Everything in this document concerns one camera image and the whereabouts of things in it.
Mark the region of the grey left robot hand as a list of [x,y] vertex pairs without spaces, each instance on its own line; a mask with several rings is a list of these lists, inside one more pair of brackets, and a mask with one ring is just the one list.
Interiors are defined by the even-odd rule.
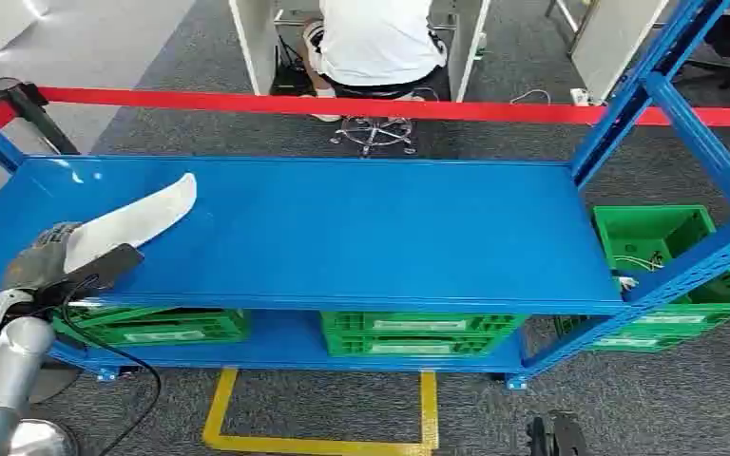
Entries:
[[120,276],[143,262],[144,256],[138,249],[121,243],[67,271],[65,261],[73,258],[69,244],[79,227],[78,222],[60,222],[42,231],[10,261],[0,288],[61,293],[79,286],[82,294],[88,294],[112,287]]

